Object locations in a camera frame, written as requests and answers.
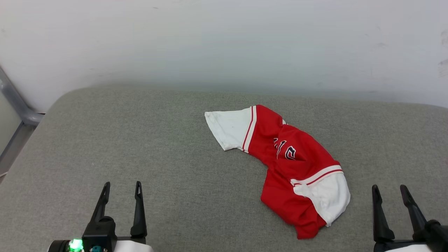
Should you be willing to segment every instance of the gray fabric surface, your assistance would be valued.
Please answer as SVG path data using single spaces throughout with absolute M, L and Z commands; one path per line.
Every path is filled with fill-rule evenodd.
M 263 104 L 338 160 L 352 195 L 314 239 L 297 240 L 260 201 L 266 167 L 224 152 L 204 112 Z M 448 224 L 448 109 L 417 104 L 232 93 L 92 88 L 59 99 L 0 185 L 1 251 L 45 251 L 80 237 L 110 181 L 106 214 L 129 235 L 143 186 L 147 242 L 158 252 L 372 251 L 371 186 L 397 238 L 412 227 L 399 185 Z

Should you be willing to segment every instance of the white sleeve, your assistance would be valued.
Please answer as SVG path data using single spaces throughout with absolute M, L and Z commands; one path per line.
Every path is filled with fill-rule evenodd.
M 253 107 L 238 111 L 205 112 L 208 127 L 223 150 L 243 150 L 242 146 L 253 120 L 252 112 Z

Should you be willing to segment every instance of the baseball jersey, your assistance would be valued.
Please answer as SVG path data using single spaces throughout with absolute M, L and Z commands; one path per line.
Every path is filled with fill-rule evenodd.
M 205 118 L 225 151 L 237 148 L 267 165 L 261 201 L 295 226 L 298 239 L 316 236 L 345 211 L 350 193 L 339 162 L 279 114 L 256 105 Z

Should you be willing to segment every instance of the metal frame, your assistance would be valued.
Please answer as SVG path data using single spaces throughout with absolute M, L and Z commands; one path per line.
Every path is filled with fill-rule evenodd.
M 37 126 L 42 120 L 43 115 L 34 112 L 26 105 L 2 68 L 0 68 L 0 80 L 2 81 L 0 83 L 1 92 L 20 116 L 23 123 Z

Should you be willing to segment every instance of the fabric texture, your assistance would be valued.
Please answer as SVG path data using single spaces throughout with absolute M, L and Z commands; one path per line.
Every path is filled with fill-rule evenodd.
M 351 200 L 331 228 L 297 240 L 260 201 L 266 166 L 224 152 L 204 111 L 263 104 L 313 136 L 344 169 Z M 61 97 L 0 184 L 0 250 L 45 251 L 80 237 L 106 181 L 106 214 L 129 235 L 142 182 L 157 252 L 372 251 L 377 184 L 397 239 L 412 226 L 405 184 L 427 219 L 448 224 L 448 109 L 418 104 L 98 87 Z
M 344 212 L 350 193 L 341 166 L 312 136 L 262 105 L 205 118 L 224 150 L 243 150 L 268 166 L 261 201 L 296 227 L 298 239 L 315 237 Z

